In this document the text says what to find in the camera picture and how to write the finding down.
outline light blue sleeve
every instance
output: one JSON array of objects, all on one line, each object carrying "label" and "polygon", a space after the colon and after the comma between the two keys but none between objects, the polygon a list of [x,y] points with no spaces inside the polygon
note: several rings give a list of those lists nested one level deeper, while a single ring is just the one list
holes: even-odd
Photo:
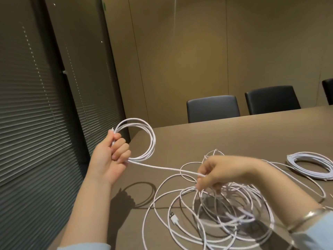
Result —
[{"label": "light blue sleeve", "polygon": [[300,250],[332,250],[333,212],[327,213],[305,232],[293,233],[291,236]]},{"label": "light blue sleeve", "polygon": [[110,250],[111,246],[105,243],[81,243],[67,247],[60,247],[58,250]]}]

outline conference table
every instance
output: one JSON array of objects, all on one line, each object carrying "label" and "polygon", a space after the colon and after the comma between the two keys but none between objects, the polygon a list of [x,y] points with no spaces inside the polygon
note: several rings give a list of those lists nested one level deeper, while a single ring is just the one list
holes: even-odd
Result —
[{"label": "conference table", "polygon": [[[200,162],[209,151],[218,149],[225,155],[241,155],[265,159],[273,162],[286,162],[286,156],[296,152],[316,152],[333,158],[333,106],[315,107],[300,110],[275,112],[268,114],[243,116],[199,123],[183,124],[155,128],[156,149],[145,164],[179,169],[187,162]],[[149,135],[140,131],[131,141],[132,157],[143,154],[149,146]],[[303,163],[307,169],[324,172],[317,165]],[[197,171],[199,164],[190,164],[185,170]],[[112,249],[144,249],[142,240],[142,223],[148,206],[158,186],[168,176],[177,172],[147,168],[129,164],[123,177],[113,189],[110,208],[108,243]],[[297,179],[320,190],[305,177],[290,172]],[[317,181],[326,191],[328,197],[324,205],[333,206],[333,181]],[[162,186],[160,193],[193,186],[181,177],[174,177]],[[313,198],[320,197],[306,190]],[[166,221],[168,208],[179,193],[166,195],[156,202],[157,211]],[[191,206],[193,195],[184,196]],[[196,223],[187,209],[176,202],[172,211],[178,216],[181,225],[189,232],[199,236]],[[276,218],[276,226],[270,239],[256,249],[287,249],[291,239],[285,227]],[[258,222],[251,229],[249,236],[268,225],[267,219]],[[144,228],[144,237],[148,249],[180,249],[172,239],[169,230],[150,210]],[[188,249],[202,249],[202,246],[180,239]],[[245,246],[236,240],[234,246]]]}]

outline bracelet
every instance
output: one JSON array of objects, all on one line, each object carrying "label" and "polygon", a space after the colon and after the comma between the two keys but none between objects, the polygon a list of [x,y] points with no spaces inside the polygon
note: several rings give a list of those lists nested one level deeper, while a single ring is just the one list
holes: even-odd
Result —
[{"label": "bracelet", "polygon": [[304,217],[296,219],[294,222],[292,222],[288,227],[287,231],[289,233],[292,233],[295,229],[300,227],[302,224],[304,224],[309,219],[316,217],[320,214],[323,214],[327,209],[325,207],[321,207],[318,209],[315,209],[314,211],[310,211],[308,214],[306,214]]}]

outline black leather chair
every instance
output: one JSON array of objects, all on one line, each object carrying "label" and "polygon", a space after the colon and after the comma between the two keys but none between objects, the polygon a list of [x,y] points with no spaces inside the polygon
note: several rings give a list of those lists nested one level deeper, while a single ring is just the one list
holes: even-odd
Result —
[{"label": "black leather chair", "polygon": [[189,123],[240,116],[235,96],[198,98],[187,101],[186,105]]},{"label": "black leather chair", "polygon": [[245,93],[250,115],[300,109],[292,86],[276,86]]},{"label": "black leather chair", "polygon": [[333,78],[322,81],[323,88],[329,105],[333,105]]}]

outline window blind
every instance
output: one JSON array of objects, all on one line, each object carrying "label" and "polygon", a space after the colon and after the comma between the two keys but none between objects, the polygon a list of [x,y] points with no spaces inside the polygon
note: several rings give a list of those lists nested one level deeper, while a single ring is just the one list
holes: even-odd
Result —
[{"label": "window blind", "polygon": [[106,48],[110,43],[103,34],[99,2],[46,0],[90,154],[125,118],[122,102],[116,99],[120,92],[113,86],[113,63]]},{"label": "window blind", "polygon": [[46,249],[69,218],[85,155],[32,0],[0,0],[0,28],[0,249]]}]

